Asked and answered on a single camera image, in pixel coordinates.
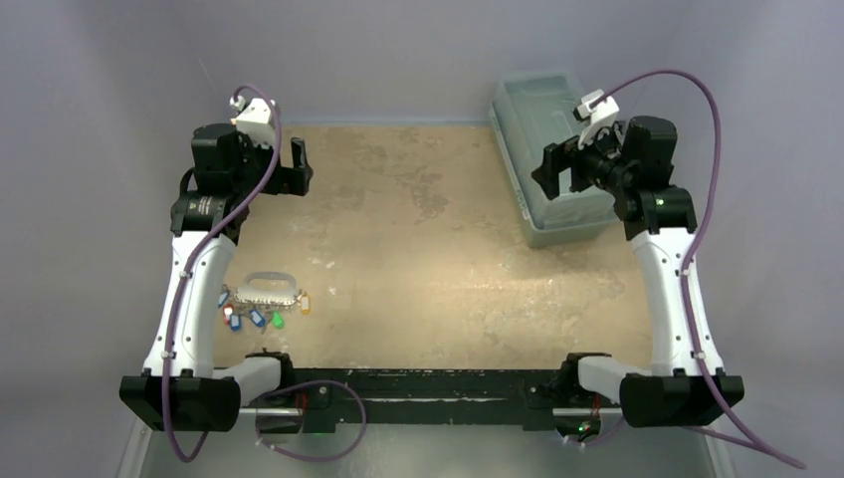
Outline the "metal keyring holder with keys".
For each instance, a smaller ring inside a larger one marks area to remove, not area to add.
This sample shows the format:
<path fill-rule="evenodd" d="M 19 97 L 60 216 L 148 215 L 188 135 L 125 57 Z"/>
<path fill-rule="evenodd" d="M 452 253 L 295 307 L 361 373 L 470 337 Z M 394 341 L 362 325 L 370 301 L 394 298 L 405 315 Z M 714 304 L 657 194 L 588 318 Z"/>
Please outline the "metal keyring holder with keys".
<path fill-rule="evenodd" d="M 285 319 L 289 311 L 299 311 L 299 297 L 308 292 L 298 286 L 297 279 L 288 273 L 277 271 L 254 272 L 245 277 L 237 287 L 223 285 L 218 295 L 217 306 L 223 312 L 230 306 L 233 313 L 230 324 L 232 332 L 238 332 L 246 324 L 264 330 L 272 326 L 273 311 Z"/>

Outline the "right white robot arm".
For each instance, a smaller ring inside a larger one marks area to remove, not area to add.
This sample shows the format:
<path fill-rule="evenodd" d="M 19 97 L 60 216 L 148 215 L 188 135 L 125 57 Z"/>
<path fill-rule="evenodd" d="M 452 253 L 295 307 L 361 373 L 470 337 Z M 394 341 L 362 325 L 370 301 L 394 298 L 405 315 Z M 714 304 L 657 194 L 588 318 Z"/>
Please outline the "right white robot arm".
<path fill-rule="evenodd" d="M 667 119 L 641 116 L 602 128 L 589 145 L 573 136 L 548 144 L 531 177 L 554 198 L 570 189 L 610 193 L 644 278 L 653 349 L 647 369 L 605 353 L 572 353 L 553 390 L 573 405 L 599 394 L 633 427 L 709 425 L 743 399 L 714 345 L 692 245 L 702 229 L 691 194 L 671 182 L 678 134 Z"/>

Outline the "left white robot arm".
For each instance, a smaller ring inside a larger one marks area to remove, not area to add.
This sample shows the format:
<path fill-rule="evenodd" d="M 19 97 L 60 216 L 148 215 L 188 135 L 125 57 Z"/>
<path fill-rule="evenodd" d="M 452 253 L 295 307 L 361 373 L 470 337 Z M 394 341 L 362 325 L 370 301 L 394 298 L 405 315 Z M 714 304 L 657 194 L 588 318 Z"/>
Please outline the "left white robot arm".
<path fill-rule="evenodd" d="M 279 160 L 227 123 L 195 129 L 191 152 L 194 164 L 170 208 L 171 275 L 158 331 L 140 374 L 122 378 L 119 397 L 154 430 L 224 432 L 255 398 L 283 407 L 297 393 L 286 354 L 263 350 L 221 369 L 213 354 L 226 271 L 249 215 L 239 205 Z"/>

